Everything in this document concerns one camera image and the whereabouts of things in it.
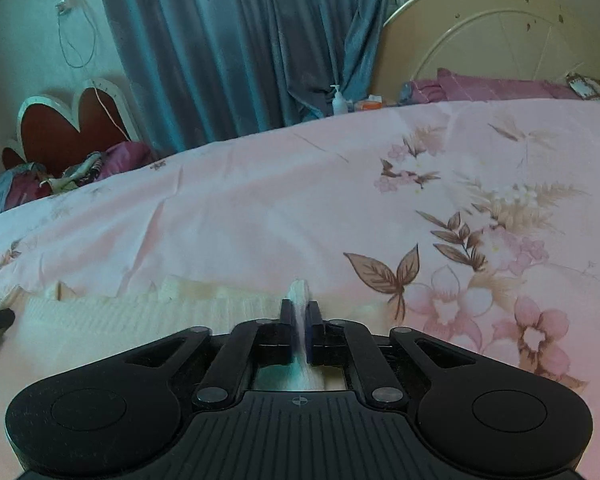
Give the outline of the maroon bedding pile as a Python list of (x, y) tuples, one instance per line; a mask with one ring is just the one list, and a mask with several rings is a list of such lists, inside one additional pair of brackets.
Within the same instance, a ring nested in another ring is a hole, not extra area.
[(122, 142), (106, 152), (93, 152), (80, 164), (54, 177), (38, 162), (26, 162), (0, 174), (0, 214), (20, 205), (76, 190), (81, 186), (140, 169), (153, 162), (142, 142)]

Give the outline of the patterned pillow near headboard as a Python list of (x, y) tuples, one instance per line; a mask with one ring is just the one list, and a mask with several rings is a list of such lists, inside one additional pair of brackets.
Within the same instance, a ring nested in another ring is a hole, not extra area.
[(600, 102), (600, 80), (577, 73), (569, 74), (566, 83), (583, 101)]

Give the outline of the purple pillow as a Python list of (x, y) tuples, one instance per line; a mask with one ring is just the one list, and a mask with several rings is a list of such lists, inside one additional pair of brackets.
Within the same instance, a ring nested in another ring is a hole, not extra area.
[(452, 101), (509, 101), (553, 99), (581, 101), (571, 88), (546, 80), (466, 76), (439, 68), (434, 79), (413, 79), (400, 90), (399, 105)]

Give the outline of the white pump bottle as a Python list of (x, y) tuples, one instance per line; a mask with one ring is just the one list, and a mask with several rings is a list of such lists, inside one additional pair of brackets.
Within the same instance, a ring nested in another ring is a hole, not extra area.
[(332, 97), (332, 114), (334, 116), (345, 115), (349, 113), (349, 102), (340, 91), (338, 84), (333, 84), (334, 96)]

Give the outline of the cream round headboard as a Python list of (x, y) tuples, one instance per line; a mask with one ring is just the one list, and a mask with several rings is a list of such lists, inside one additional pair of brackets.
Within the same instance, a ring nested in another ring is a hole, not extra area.
[(382, 28), (370, 93), (394, 98), (447, 68), (465, 76), (600, 81), (600, 35), (562, 0), (408, 0)]

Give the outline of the cream white knit garment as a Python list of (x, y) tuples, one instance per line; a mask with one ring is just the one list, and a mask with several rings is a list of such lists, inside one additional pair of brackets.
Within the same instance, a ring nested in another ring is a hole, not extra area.
[(288, 299), (298, 314), (316, 300), (337, 318), (353, 312), (342, 297), (312, 292), (305, 280), (286, 289), (168, 275), (119, 295), (61, 280), (0, 277), (0, 313), (15, 322), (0, 336), (0, 400), (40, 378), (185, 330), (226, 334), (242, 321), (272, 318)]

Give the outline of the red heart-shaped headboard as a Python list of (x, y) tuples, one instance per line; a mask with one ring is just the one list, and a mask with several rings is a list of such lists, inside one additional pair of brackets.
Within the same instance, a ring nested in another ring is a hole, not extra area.
[(69, 104), (42, 94), (25, 99), (2, 164), (12, 169), (35, 162), (57, 177), (93, 152), (139, 140), (122, 90), (107, 79), (92, 78), (79, 84)]

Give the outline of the orange small box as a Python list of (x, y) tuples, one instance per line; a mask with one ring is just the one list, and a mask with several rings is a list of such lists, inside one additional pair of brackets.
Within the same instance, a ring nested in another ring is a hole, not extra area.
[(355, 102), (354, 110), (356, 112), (362, 112), (363, 110), (380, 110), (384, 105), (385, 103), (381, 96), (370, 94), (366, 99)]

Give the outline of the pink floral bed sheet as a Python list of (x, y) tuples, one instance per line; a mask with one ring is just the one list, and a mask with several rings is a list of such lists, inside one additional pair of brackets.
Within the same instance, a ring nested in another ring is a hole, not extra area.
[[(386, 108), (215, 143), (0, 214), (0, 277), (119, 295), (168, 275), (342, 297), (557, 380), (600, 479), (600, 103)], [(4, 430), (0, 479), (20, 466)]]

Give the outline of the blue grey curtain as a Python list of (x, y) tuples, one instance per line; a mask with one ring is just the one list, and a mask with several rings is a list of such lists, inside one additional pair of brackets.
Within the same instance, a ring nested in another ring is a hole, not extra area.
[(388, 0), (102, 0), (163, 155), (332, 114), (366, 96)]

